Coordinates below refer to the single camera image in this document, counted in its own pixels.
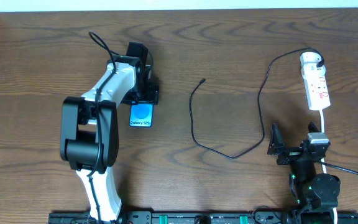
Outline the blue Samsung Galaxy smartphone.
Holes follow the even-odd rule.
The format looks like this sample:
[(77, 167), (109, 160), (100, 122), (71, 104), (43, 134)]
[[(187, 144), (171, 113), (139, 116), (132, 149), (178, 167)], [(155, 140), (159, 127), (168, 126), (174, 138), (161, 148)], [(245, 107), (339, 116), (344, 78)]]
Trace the blue Samsung Galaxy smartphone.
[(129, 125), (138, 128), (152, 126), (154, 106), (151, 104), (138, 104), (131, 106)]

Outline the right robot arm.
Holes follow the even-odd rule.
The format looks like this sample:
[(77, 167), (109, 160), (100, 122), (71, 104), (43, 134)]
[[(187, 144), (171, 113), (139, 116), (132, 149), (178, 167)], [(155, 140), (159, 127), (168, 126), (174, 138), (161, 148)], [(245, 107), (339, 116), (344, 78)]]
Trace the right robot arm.
[(317, 173), (314, 164), (323, 159), (330, 146), (328, 137), (314, 123), (308, 125), (307, 138), (297, 147), (286, 147), (276, 124), (272, 125), (267, 154), (277, 156), (278, 165), (289, 165), (289, 185), (298, 206), (283, 215), (284, 223), (329, 223), (338, 206), (340, 180)]

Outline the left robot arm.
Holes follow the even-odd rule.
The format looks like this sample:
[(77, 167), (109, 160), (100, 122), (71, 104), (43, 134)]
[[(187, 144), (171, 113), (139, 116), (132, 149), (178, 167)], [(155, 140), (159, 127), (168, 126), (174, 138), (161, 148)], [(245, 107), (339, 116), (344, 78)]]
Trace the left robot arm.
[(117, 109), (122, 103), (157, 102), (158, 91), (149, 79), (151, 70), (145, 57), (114, 56), (92, 89), (63, 101), (60, 157), (84, 185), (89, 222), (124, 222), (113, 171), (119, 150)]

